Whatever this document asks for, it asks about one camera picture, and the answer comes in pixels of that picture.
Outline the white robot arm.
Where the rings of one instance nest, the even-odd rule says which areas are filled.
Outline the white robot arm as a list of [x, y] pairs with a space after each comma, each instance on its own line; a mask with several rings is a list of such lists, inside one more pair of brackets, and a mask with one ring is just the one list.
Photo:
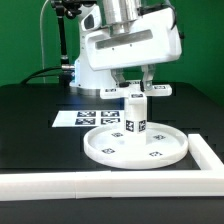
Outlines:
[[82, 94], [125, 86], [122, 70], [136, 66], [143, 72], [140, 89], [149, 90], [154, 66], [182, 53], [176, 10], [169, 1], [144, 6], [141, 0], [102, 0], [83, 5], [78, 21], [80, 54], [70, 86]]

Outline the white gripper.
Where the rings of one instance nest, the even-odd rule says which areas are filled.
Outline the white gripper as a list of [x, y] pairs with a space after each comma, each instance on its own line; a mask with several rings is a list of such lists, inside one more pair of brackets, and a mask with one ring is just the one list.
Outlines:
[[111, 37], [107, 28], [88, 34], [85, 44], [90, 67], [93, 70], [113, 69], [111, 76], [116, 86], [122, 88], [129, 83], [123, 70], [117, 68], [143, 65], [140, 89], [150, 91], [154, 64], [178, 60], [182, 53], [178, 29], [173, 23], [174, 13], [166, 8], [141, 16], [131, 23], [126, 34]]

